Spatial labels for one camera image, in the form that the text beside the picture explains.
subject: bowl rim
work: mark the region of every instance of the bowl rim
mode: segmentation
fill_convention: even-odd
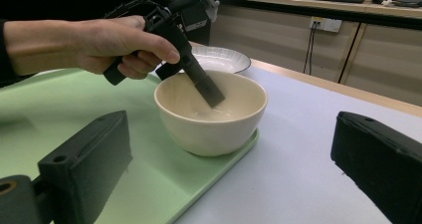
[[[207,123],[207,124],[210,124],[210,123],[212,123],[212,124],[221,124],[221,123],[231,123],[231,122],[237,122],[237,121],[240,121],[240,120],[244,120],[244,119],[247,119],[247,118],[250,118],[251,116],[254,116],[254,115],[256,115],[257,113],[259,113],[259,112],[261,112],[262,110],[264,110],[265,109],[265,107],[267,106],[267,104],[268,104],[268,94],[267,94],[267,92],[265,91],[265,89],[259,84],[259,83],[257,83],[256,81],[254,81],[254,80],[252,80],[252,79],[250,79],[250,78],[247,78],[247,77],[245,77],[245,76],[242,76],[242,75],[239,75],[239,74],[236,74],[236,73],[228,73],[228,72],[222,72],[222,71],[212,71],[212,70],[208,70],[208,71],[206,71],[207,73],[221,73],[221,74],[224,74],[224,75],[227,75],[227,76],[235,76],[235,77],[238,77],[238,78],[240,78],[240,79],[245,79],[245,80],[248,80],[248,81],[250,81],[250,82],[252,82],[253,84],[255,84],[262,92],[263,92],[263,95],[264,95],[264,102],[263,102],[263,104],[255,111],[255,112],[252,112],[252,113],[250,113],[250,114],[248,114],[248,115],[246,115],[246,116],[243,116],[243,117],[240,117],[240,118],[235,118],[235,119],[232,119],[232,120],[201,120],[201,119],[195,119],[195,118],[190,118],[190,117],[186,117],[186,116],[182,116],[182,115],[180,115],[180,114],[177,114],[177,113],[175,113],[175,112],[171,112],[171,111],[169,111],[167,108],[165,108],[159,101],[158,101],[158,98],[157,98],[157,91],[158,91],[158,88],[161,86],[161,84],[164,84],[168,79],[171,79],[172,77],[169,77],[169,78],[167,78],[166,80],[164,80],[164,81],[162,81],[160,84],[158,84],[158,86],[155,88],[155,90],[154,90],[154,101],[155,101],[155,103],[157,104],[157,106],[159,107],[159,109],[160,110],[162,110],[162,111],[164,111],[164,112],[167,112],[168,114],[170,114],[170,115],[172,115],[172,116],[175,116],[175,117],[177,117],[177,118],[180,118],[180,119],[183,119],[183,120],[186,120],[186,121],[191,121],[191,122],[196,122],[196,123]]]
[[[246,71],[252,65],[252,61],[251,61],[250,57],[246,56],[245,54],[243,54],[241,52],[238,52],[238,51],[235,51],[235,50],[232,50],[232,49],[223,48],[223,47],[210,47],[210,46],[194,46],[194,47],[192,47],[192,54],[194,56],[201,56],[201,55],[203,55],[201,53],[210,53],[210,52],[214,52],[214,53],[218,52],[220,54],[222,54],[224,52],[229,52],[229,53],[236,54],[236,55],[242,57],[243,59],[245,59],[247,61],[247,63],[242,64],[241,66],[238,66],[238,69],[235,69],[235,72],[227,71],[228,73],[236,73],[236,74],[241,73],[243,71]]]

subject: bowl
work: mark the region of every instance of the bowl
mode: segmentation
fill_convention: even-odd
[[[251,66],[246,55],[220,47],[192,47],[192,54],[204,70],[240,73]]]
[[[184,73],[161,82],[154,99],[175,143],[197,155],[217,156],[245,144],[261,120],[268,96],[249,78],[220,71],[206,72],[225,96],[216,107],[208,106]]]

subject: light green tray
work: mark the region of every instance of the light green tray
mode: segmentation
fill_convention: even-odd
[[[59,71],[0,89],[0,177],[39,175],[37,162],[95,118],[127,111],[133,161],[96,223],[171,223],[256,143],[200,157],[179,148],[164,129],[153,92],[159,79],[126,79]]]

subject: black sleeve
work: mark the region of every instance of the black sleeve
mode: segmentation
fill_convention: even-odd
[[[12,85],[17,82],[21,82],[31,76],[17,76],[13,70],[12,64],[7,54],[3,27],[6,20],[0,20],[0,88]]]

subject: power outlet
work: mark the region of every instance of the power outlet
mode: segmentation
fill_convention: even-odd
[[[341,20],[325,19],[323,30],[337,33],[340,30]]]
[[[322,17],[311,17],[310,28],[316,28],[317,30],[323,30],[325,25],[325,18]]]

